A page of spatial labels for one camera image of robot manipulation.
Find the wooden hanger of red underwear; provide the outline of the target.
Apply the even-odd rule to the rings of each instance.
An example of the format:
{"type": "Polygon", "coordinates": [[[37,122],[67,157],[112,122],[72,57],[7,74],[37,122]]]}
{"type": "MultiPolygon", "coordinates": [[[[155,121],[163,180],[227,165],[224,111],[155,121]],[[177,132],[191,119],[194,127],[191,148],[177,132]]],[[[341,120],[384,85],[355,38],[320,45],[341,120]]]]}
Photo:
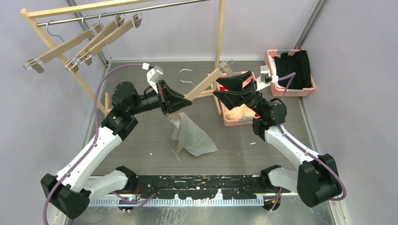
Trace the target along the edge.
{"type": "Polygon", "coordinates": [[[123,16],[117,15],[115,20],[97,32],[97,35],[92,37],[73,59],[66,62],[65,69],[75,73],[78,71],[79,64],[86,63],[86,65],[90,65],[92,57],[98,55],[104,46],[112,44],[134,27],[132,20],[125,22],[124,19],[123,16]]]}

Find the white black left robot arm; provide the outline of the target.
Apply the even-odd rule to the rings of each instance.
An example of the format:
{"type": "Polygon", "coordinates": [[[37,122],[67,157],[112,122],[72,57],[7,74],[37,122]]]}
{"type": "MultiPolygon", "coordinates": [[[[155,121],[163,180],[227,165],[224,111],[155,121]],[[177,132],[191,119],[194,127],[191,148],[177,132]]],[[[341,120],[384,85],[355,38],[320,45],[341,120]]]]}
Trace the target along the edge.
{"type": "Polygon", "coordinates": [[[46,196],[42,217],[48,224],[47,210],[51,204],[70,219],[79,217],[91,201],[122,190],[130,194],[138,185],[137,175],[125,166],[94,181],[92,172],[105,157],[129,136],[138,124],[137,114],[160,108],[172,114],[192,105],[192,101],[171,89],[164,80],[139,94],[130,82],[122,82],[112,96],[113,108],[101,123],[96,123],[92,140],[56,175],[46,174],[40,181],[46,196]]]}

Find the wooden hanger of beige underwear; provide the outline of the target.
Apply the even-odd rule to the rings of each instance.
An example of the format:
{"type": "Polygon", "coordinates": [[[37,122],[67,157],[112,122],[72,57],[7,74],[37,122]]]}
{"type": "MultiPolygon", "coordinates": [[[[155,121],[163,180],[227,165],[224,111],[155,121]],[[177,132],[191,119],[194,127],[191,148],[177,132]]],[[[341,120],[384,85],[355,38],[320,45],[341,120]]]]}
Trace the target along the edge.
{"type": "Polygon", "coordinates": [[[105,46],[112,44],[132,28],[138,28],[141,25],[142,19],[143,15],[141,13],[134,14],[127,21],[124,21],[124,16],[117,15],[114,21],[110,22],[77,53],[76,64],[86,63],[90,65],[92,57],[98,55],[105,46]]]}

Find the wooden clothes rack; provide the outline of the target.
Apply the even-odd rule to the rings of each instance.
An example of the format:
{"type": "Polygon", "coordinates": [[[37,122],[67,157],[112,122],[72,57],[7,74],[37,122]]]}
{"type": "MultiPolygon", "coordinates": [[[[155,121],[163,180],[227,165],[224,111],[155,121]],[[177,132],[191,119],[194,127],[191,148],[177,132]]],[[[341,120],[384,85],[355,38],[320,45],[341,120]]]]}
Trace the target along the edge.
{"type": "MultiPolygon", "coordinates": [[[[186,1],[181,1],[181,2],[156,5],[156,6],[151,6],[151,7],[143,7],[143,8],[137,8],[137,9],[131,9],[131,10],[105,13],[105,14],[100,14],[100,15],[93,15],[93,16],[89,16],[89,17],[84,16],[84,17],[73,18],[73,19],[66,19],[66,20],[59,20],[59,21],[52,21],[52,22],[50,21],[47,23],[37,23],[37,21],[35,20],[35,18],[49,17],[49,16],[54,16],[54,15],[65,15],[65,14],[69,14],[69,13],[78,13],[78,12],[87,11],[87,10],[91,10],[91,9],[104,9],[104,8],[112,8],[112,7],[118,7],[118,6],[126,6],[126,5],[136,4],[136,3],[147,2],[147,1],[151,1],[151,0],[111,0],[111,1],[105,1],[105,2],[99,2],[99,3],[76,5],[76,6],[49,9],[49,10],[41,10],[41,11],[35,11],[35,12],[28,12],[27,9],[23,8],[20,13],[25,18],[26,22],[28,22],[28,24],[37,32],[37,34],[44,41],[44,43],[49,47],[49,49],[51,49],[51,48],[56,47],[56,44],[47,35],[47,33],[48,34],[50,34],[50,33],[48,31],[46,33],[42,28],[40,28],[42,26],[57,25],[57,24],[77,22],[77,21],[81,21],[81,23],[84,23],[85,19],[98,18],[100,20],[102,17],[114,16],[114,15],[117,16],[117,15],[121,15],[121,14],[129,14],[129,13],[135,13],[135,12],[141,12],[141,11],[147,11],[147,10],[153,10],[153,9],[159,9],[159,8],[174,7],[174,6],[186,5],[186,4],[196,3],[196,2],[203,2],[206,0],[186,0],[186,1]]],[[[219,1],[215,63],[220,62],[225,3],[226,3],[225,0],[219,1]]],[[[57,58],[60,60],[60,62],[64,63],[64,65],[68,61],[63,54],[57,58]]],[[[105,94],[106,104],[104,106],[100,101],[97,100],[98,97],[94,97],[93,91],[88,87],[87,83],[83,81],[82,77],[80,77],[80,75],[77,72],[74,73],[73,71],[70,71],[70,73],[73,75],[73,77],[76,79],[76,81],[81,85],[81,87],[94,100],[97,101],[97,104],[99,104],[99,109],[105,115],[107,115],[111,111],[111,108],[109,108],[109,105],[108,105],[108,103],[109,103],[108,102],[109,101],[108,93],[105,94]]]]}

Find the empty wooden clip hanger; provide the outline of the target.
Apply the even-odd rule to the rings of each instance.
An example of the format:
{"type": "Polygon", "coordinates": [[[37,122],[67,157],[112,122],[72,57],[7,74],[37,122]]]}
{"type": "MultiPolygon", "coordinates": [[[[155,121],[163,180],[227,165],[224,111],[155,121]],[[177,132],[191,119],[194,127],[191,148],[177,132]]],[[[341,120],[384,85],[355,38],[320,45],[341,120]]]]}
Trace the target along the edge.
{"type": "Polygon", "coordinates": [[[93,38],[94,37],[94,31],[99,28],[100,25],[97,23],[93,24],[93,27],[89,28],[88,30],[85,30],[73,38],[64,41],[61,36],[58,35],[58,37],[63,41],[63,43],[57,45],[54,48],[51,48],[47,52],[41,54],[38,58],[36,59],[29,59],[27,60],[27,63],[23,65],[23,68],[25,70],[31,70],[34,69],[37,73],[41,74],[44,72],[43,67],[41,64],[46,64],[50,62],[51,60],[61,56],[65,52],[69,51],[70,49],[76,47],[80,43],[82,43],[84,40],[93,38]]]}

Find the grey striped underwear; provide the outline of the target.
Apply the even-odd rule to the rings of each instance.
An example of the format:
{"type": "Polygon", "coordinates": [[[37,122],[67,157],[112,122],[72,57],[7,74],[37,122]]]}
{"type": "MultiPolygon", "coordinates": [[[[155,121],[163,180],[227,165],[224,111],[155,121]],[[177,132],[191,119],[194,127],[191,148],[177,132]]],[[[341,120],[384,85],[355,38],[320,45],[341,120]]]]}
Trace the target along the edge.
{"type": "Polygon", "coordinates": [[[174,125],[171,139],[177,141],[177,152],[186,150],[195,157],[218,151],[209,135],[184,112],[173,113],[168,118],[174,125]]]}

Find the black clothes in basket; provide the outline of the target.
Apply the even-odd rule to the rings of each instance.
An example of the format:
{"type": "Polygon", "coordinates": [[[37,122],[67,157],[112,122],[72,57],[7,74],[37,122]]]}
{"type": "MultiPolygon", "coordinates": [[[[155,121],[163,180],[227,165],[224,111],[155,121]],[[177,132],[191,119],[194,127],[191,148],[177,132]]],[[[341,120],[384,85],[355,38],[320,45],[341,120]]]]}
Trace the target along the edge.
{"type": "Polygon", "coordinates": [[[274,61],[276,75],[279,77],[279,86],[286,87],[289,78],[285,80],[281,80],[281,78],[294,72],[296,74],[289,85],[289,89],[301,90],[312,87],[310,62],[307,51],[300,50],[293,55],[284,52],[280,57],[274,57],[274,61]]]}

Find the beige underwear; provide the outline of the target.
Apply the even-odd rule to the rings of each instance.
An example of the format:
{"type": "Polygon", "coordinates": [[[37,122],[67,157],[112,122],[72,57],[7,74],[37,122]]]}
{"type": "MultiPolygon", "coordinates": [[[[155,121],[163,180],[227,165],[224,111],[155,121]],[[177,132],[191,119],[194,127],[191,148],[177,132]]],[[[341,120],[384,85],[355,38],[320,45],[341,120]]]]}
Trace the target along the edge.
{"type": "Polygon", "coordinates": [[[253,118],[255,115],[256,113],[245,104],[225,111],[225,117],[229,120],[253,118]]]}

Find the far pink basket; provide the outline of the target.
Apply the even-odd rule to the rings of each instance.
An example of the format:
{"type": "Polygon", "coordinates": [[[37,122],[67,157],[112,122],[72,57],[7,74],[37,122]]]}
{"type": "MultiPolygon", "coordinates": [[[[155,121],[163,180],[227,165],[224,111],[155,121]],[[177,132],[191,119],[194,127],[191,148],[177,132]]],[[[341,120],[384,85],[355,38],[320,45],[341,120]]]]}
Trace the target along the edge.
{"type": "MultiPolygon", "coordinates": [[[[288,55],[294,55],[296,52],[299,52],[299,51],[300,51],[299,49],[287,49],[287,50],[270,49],[270,50],[267,50],[265,64],[269,68],[269,73],[271,75],[276,74],[276,70],[273,69],[271,66],[272,59],[274,57],[280,57],[280,55],[282,53],[287,53],[288,55]]],[[[305,96],[309,95],[316,88],[312,76],[311,76],[311,86],[312,87],[310,87],[310,88],[303,88],[301,90],[288,89],[285,93],[285,96],[286,97],[305,97],[305,96]]],[[[271,83],[270,88],[271,88],[272,95],[274,97],[281,97],[283,95],[283,92],[285,91],[285,88],[278,85],[277,83],[271,83]]]]}

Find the wooden hanger of striped underwear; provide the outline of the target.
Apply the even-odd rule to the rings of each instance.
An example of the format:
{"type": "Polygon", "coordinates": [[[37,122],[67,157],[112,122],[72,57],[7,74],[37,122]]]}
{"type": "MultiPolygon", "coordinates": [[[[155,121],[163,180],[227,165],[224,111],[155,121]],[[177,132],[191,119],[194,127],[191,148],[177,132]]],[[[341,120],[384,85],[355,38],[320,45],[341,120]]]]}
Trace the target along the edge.
{"type": "Polygon", "coordinates": [[[213,95],[217,90],[216,80],[226,73],[225,67],[230,67],[232,59],[214,63],[213,61],[178,61],[173,74],[178,89],[191,101],[212,97],[218,115],[222,115],[220,101],[213,95]]]}

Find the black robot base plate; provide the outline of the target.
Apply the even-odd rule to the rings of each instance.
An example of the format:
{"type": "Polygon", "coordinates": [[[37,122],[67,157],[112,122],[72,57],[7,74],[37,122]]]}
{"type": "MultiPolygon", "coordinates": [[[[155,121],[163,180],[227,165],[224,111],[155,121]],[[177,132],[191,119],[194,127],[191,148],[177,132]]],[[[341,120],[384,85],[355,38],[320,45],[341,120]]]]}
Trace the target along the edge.
{"type": "Polygon", "coordinates": [[[185,200],[214,199],[221,192],[224,200],[253,199],[261,194],[277,194],[278,189],[266,188],[259,175],[139,175],[136,184],[115,191],[133,197],[185,200]]]}

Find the pink basket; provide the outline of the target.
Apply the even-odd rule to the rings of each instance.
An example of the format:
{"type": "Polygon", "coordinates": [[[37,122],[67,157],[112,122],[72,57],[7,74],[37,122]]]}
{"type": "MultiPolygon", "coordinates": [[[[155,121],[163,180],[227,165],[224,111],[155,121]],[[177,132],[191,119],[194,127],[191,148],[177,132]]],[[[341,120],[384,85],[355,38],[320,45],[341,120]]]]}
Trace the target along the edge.
{"type": "Polygon", "coordinates": [[[238,120],[229,120],[226,119],[225,117],[225,111],[228,110],[226,106],[218,99],[220,103],[220,108],[222,112],[222,118],[223,118],[223,123],[226,127],[231,127],[231,126],[238,126],[238,125],[247,125],[247,124],[252,124],[253,118],[247,118],[247,119],[238,119],[238,120]]]}
{"type": "MultiPolygon", "coordinates": [[[[267,50],[265,64],[269,68],[269,73],[271,75],[276,74],[276,70],[273,69],[271,66],[272,59],[274,57],[280,57],[280,55],[282,53],[287,53],[288,55],[294,55],[296,52],[299,52],[299,51],[300,51],[299,49],[287,49],[287,50],[270,49],[270,50],[267,50]]],[[[303,88],[301,90],[288,89],[285,93],[285,96],[286,97],[305,97],[305,96],[309,95],[316,88],[312,76],[311,76],[311,86],[312,87],[310,87],[310,88],[303,88]]],[[[277,83],[271,83],[270,88],[271,88],[272,95],[274,97],[281,97],[283,95],[283,92],[285,91],[285,88],[278,85],[277,83]]]]}

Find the near pink basket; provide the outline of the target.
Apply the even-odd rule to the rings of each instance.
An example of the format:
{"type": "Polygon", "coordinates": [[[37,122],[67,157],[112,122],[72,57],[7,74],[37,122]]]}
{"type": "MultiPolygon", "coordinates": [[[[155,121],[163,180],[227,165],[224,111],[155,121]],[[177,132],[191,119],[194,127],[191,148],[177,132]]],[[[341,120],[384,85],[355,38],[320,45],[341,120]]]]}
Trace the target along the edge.
{"type": "Polygon", "coordinates": [[[228,110],[226,106],[218,99],[220,103],[220,108],[222,112],[222,118],[223,118],[223,123],[226,127],[231,127],[231,126],[238,126],[238,125],[247,125],[247,124],[252,124],[253,118],[247,118],[247,119],[238,119],[238,120],[229,120],[226,119],[225,117],[225,111],[228,110]]]}

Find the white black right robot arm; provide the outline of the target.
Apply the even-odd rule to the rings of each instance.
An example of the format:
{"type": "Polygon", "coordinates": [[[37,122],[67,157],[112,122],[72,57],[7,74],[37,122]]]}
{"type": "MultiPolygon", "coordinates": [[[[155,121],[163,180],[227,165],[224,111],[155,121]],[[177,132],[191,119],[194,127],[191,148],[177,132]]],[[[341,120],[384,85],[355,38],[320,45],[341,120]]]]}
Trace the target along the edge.
{"type": "Polygon", "coordinates": [[[261,188],[268,193],[282,190],[297,193],[302,202],[312,208],[325,201],[341,201],[347,191],[338,175],[337,164],[330,154],[321,155],[302,144],[283,126],[287,106],[281,98],[266,100],[261,93],[265,88],[257,79],[251,79],[251,71],[232,77],[220,77],[216,81],[224,87],[215,90],[216,96],[229,110],[246,105],[255,112],[252,128],[256,136],[279,150],[296,168],[289,171],[280,165],[263,169],[261,188]]]}

